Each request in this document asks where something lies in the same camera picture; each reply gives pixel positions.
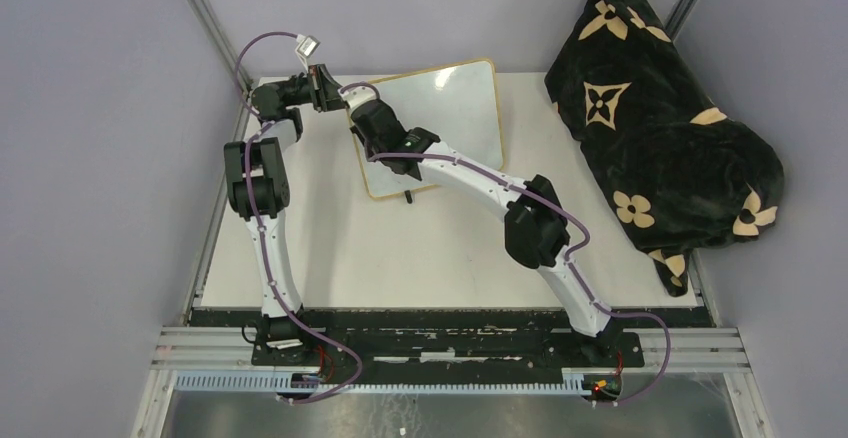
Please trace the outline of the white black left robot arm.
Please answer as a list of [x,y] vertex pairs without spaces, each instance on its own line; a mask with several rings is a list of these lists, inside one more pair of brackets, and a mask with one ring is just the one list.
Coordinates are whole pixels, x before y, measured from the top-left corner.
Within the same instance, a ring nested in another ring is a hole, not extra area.
[[259,266],[262,305],[253,341],[259,364],[299,365],[335,346],[309,330],[302,317],[286,240],[291,190],[283,153],[303,135],[302,106],[317,112],[344,108],[340,87],[326,65],[314,64],[255,88],[251,104],[259,114],[258,131],[224,147],[228,202],[246,225]]

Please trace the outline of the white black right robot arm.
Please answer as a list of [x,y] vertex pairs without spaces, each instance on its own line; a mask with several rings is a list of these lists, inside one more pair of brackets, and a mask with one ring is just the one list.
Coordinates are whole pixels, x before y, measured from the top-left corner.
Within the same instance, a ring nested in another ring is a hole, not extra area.
[[578,352],[603,365],[618,351],[621,328],[582,277],[574,259],[586,240],[571,245],[567,230],[576,221],[562,208],[549,179],[522,180],[456,151],[426,129],[405,129],[392,107],[376,97],[350,98],[351,131],[370,162],[393,173],[453,188],[477,200],[504,225],[507,254],[548,284],[578,334]]

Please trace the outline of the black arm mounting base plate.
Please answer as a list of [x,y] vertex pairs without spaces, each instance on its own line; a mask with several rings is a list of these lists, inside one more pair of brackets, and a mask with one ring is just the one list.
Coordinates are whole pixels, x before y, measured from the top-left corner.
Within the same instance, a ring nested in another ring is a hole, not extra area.
[[231,328],[257,366],[304,365],[328,384],[359,371],[359,385],[554,384],[564,369],[642,368],[638,335],[614,326],[595,343],[554,309],[306,310],[301,320],[356,352],[351,357],[257,311],[198,309],[191,327]]

